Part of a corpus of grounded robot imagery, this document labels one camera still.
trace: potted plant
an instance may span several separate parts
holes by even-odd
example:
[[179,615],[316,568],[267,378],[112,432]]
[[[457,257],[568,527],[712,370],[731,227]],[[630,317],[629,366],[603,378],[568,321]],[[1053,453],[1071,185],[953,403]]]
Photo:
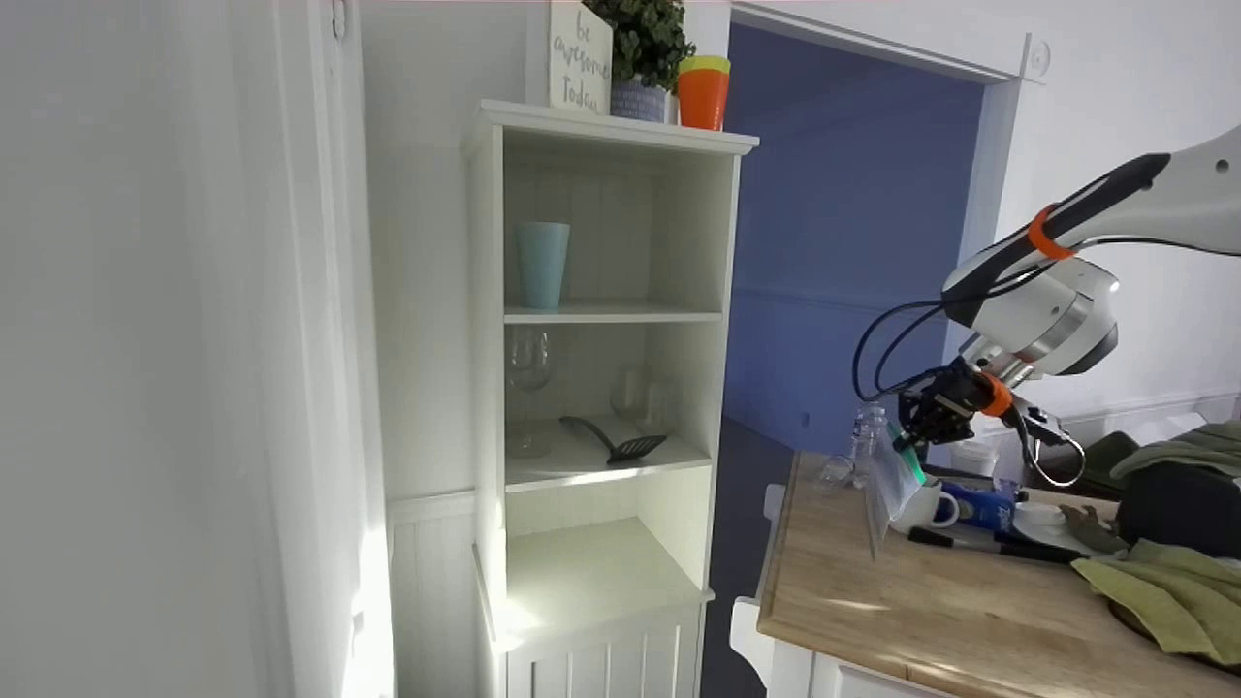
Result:
[[668,121],[676,72],[686,43],[681,0],[584,0],[611,28],[611,113]]

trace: wooden table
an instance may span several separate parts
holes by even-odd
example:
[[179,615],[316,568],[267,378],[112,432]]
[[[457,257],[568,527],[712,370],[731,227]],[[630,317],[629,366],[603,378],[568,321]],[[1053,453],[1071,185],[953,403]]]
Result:
[[857,494],[794,471],[758,582],[758,634],[942,693],[1241,693],[1163,655],[1053,563],[917,546],[872,559]]

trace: cabinet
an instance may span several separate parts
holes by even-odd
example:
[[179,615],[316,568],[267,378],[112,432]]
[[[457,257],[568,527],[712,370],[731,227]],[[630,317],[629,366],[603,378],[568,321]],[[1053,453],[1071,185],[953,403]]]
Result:
[[[467,141],[473,458],[497,693],[529,693],[537,669],[541,686],[560,686],[566,655],[581,677],[635,647],[672,653],[661,693],[698,691],[731,227],[752,148],[729,131],[479,104]],[[520,222],[575,231],[558,312],[520,308]],[[551,383],[520,391],[502,351],[529,331],[546,331]],[[625,378],[647,396],[638,428],[611,416]],[[608,466],[560,416],[668,441]],[[537,452],[511,452],[514,428]]]

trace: doorway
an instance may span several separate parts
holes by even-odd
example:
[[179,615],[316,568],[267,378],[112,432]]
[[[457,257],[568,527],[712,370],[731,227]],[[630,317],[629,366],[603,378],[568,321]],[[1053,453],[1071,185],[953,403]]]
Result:
[[[1012,113],[997,110],[986,79],[744,17],[729,54],[729,127],[758,138],[758,151],[744,158],[735,213],[701,693],[754,698],[758,683],[729,653],[729,611],[754,593],[762,490],[785,481],[794,452],[850,452],[853,341],[881,312],[934,299],[960,247],[981,246],[977,222],[991,222],[999,184],[981,185],[977,176],[999,163],[988,163],[997,148],[977,131]],[[947,341],[947,321],[922,325],[891,353],[888,382],[939,366]]]

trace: blue wall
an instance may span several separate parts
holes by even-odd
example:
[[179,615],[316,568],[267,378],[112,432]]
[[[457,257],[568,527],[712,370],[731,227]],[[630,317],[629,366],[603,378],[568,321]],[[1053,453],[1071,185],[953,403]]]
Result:
[[[850,353],[959,262],[981,85],[731,28],[744,158],[725,416],[794,452],[850,445]],[[888,378],[942,357],[917,331]]]

